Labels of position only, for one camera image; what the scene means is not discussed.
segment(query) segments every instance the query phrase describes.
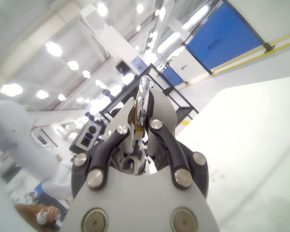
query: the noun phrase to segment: person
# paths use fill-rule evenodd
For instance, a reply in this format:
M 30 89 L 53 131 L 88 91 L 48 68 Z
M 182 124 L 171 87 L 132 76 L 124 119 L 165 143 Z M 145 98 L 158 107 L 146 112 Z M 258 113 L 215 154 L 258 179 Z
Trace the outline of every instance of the person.
M 56 226 L 55 217 L 60 214 L 60 210 L 54 206 L 43 206 L 43 205 L 30 205 L 17 203 L 14 205 L 19 215 L 36 231 L 38 232 L 49 232 L 59 231 L 60 228 Z M 47 221 L 44 225 L 40 225 L 36 217 L 39 213 L 47 212 Z

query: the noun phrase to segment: black metal frame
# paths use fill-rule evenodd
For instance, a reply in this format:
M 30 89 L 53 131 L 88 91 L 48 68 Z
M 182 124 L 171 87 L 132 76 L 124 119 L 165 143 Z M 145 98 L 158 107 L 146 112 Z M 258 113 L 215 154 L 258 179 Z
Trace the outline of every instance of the black metal frame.
M 193 58 L 204 68 L 204 70 L 206 70 L 206 72 L 209 75 L 212 75 L 213 72 L 206 68 L 206 66 L 200 61 L 200 59 L 198 59 L 187 47 L 187 40 L 190 38 L 190 36 L 192 36 L 192 34 L 196 31 L 196 29 L 201 25 L 201 23 L 203 22 L 203 20 L 212 12 L 212 9 L 217 5 L 217 3 L 220 0 L 217 0 L 216 3 L 214 3 L 212 5 L 212 7 L 210 8 L 210 10 L 208 10 L 208 12 L 204 15 L 204 17 L 199 21 L 199 23 L 196 25 L 196 27 L 192 30 L 192 32 L 190 33 L 190 35 L 187 37 L 187 39 L 183 42 L 183 46 L 186 48 L 186 50 L 190 53 L 190 55 L 193 56 Z M 248 21 L 239 13 L 239 11 L 234 8 L 234 6 L 228 1 L 228 0 L 221 0 L 223 1 L 239 18 L 240 20 L 245 24 L 245 26 L 248 27 L 248 29 L 258 38 L 258 40 L 261 42 L 261 44 L 263 45 L 263 47 L 265 48 L 265 52 L 267 53 L 269 51 L 272 51 L 275 48 L 275 45 L 271 46 L 268 42 L 265 42 L 262 37 L 256 32 L 256 30 L 248 23 Z
M 168 85 L 169 87 L 164 89 L 157 81 L 154 80 L 154 78 L 152 76 L 149 75 L 149 72 L 151 71 L 151 69 L 153 69 Z M 145 71 L 143 71 L 140 75 L 138 75 L 136 78 L 134 78 L 134 80 L 127 86 L 126 89 L 123 89 L 117 96 L 116 98 L 109 104 L 107 105 L 102 111 L 100 111 L 100 115 L 106 119 L 108 122 L 110 122 L 110 119 L 106 116 L 106 114 L 110 114 L 110 111 L 119 103 L 121 102 L 121 100 L 123 98 L 125 98 L 134 88 L 135 86 L 134 85 L 138 85 L 139 83 L 139 80 L 140 78 L 143 76 L 143 75 L 148 75 L 150 77 L 150 79 L 155 83 L 157 84 L 157 86 L 162 89 L 162 92 L 168 96 L 177 106 L 178 106 L 178 109 L 176 111 L 177 115 L 180 113 L 180 114 L 184 114 L 185 116 L 181 116 L 183 118 L 185 117 L 189 117 L 190 119 L 192 119 L 192 117 L 189 115 L 192 111 L 195 111 L 196 114 L 198 114 L 198 110 L 195 109 L 195 107 L 175 88 L 174 85 L 172 85 L 172 83 L 161 73 L 158 71 L 158 69 L 153 65 L 153 64 L 150 64 Z M 170 96 L 170 93 L 172 91 L 175 91 L 187 104 L 188 106 L 180 106 L 175 100 L 173 97 Z

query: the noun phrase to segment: metal screw head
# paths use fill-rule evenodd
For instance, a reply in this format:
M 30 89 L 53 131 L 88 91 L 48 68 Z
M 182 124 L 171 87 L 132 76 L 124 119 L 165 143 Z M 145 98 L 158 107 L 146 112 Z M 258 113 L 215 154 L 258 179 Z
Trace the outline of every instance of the metal screw head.
M 126 125 L 123 125 L 123 126 L 118 126 L 117 128 L 117 132 L 120 134 L 120 135 L 125 135 L 128 131 L 128 127 Z
M 85 153 L 78 154 L 74 159 L 74 165 L 81 167 L 86 163 L 87 156 Z
M 195 152 L 194 154 L 193 154 L 193 161 L 197 164 L 197 165 L 199 165 L 199 166 L 202 166 L 202 165 L 205 165 L 205 163 L 206 163 L 206 158 L 205 158 L 205 156 L 202 154 L 202 153 L 200 153 L 200 152 Z
M 197 219 L 187 208 L 177 208 L 171 215 L 171 228 L 173 232 L 196 232 Z
M 159 130 L 162 128 L 162 122 L 159 119 L 154 119 L 152 120 L 152 122 L 150 123 L 150 126 L 153 129 Z
M 97 188 L 103 182 L 104 173 L 101 169 L 95 168 L 91 170 L 87 176 L 87 184 L 90 188 Z
M 178 183 L 178 185 L 182 187 L 189 187 L 192 183 L 192 177 L 189 171 L 186 169 L 180 168 L 177 169 L 175 172 L 175 180 Z
M 99 208 L 89 211 L 83 221 L 84 232 L 106 232 L 109 227 L 107 214 Z

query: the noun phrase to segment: black stand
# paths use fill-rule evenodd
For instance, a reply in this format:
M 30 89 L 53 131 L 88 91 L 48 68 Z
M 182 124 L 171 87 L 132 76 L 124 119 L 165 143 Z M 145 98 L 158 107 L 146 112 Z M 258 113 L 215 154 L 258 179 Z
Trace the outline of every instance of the black stand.
M 162 86 L 157 83 L 157 81 L 154 80 L 152 76 L 149 75 L 149 72 L 151 70 L 154 70 L 168 85 L 169 87 L 164 89 Z M 120 103 L 123 99 L 125 99 L 127 96 L 131 95 L 131 92 L 138 87 L 140 78 L 144 75 L 148 75 L 148 77 L 159 87 L 161 88 L 162 92 L 168 96 L 177 106 L 178 109 L 176 110 L 176 115 L 177 115 L 177 126 L 184 120 L 185 117 L 189 117 L 192 119 L 192 117 L 189 115 L 192 111 L 195 111 L 197 114 L 199 113 L 195 107 L 172 85 L 172 83 L 162 74 L 160 73 L 157 68 L 153 65 L 150 64 L 147 69 L 142 72 L 140 75 L 136 76 L 134 80 L 116 96 L 116 98 L 108 105 L 106 106 L 102 111 L 100 111 L 100 115 L 106 119 L 108 122 L 110 122 L 110 119 L 106 116 L 106 114 L 109 114 L 110 117 L 111 115 L 111 110 L 115 108 L 115 106 Z M 180 106 L 173 97 L 170 96 L 170 93 L 172 91 L 175 91 L 186 103 L 188 106 Z

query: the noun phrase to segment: camera lens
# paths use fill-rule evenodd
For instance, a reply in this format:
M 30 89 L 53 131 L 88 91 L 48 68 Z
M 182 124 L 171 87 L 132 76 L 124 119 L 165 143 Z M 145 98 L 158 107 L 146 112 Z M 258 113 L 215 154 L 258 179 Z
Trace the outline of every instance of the camera lens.
M 88 147 L 90 144 L 91 140 L 84 136 L 83 140 L 81 141 L 81 144 L 84 145 L 85 147 Z
M 88 133 L 88 132 L 85 134 L 85 136 L 88 137 L 89 139 L 93 138 L 93 135 L 91 133 Z
M 95 128 L 95 126 L 90 126 L 90 127 L 88 128 L 88 131 L 89 131 L 89 133 L 91 133 L 91 134 L 95 134 L 95 133 L 97 132 L 97 129 Z

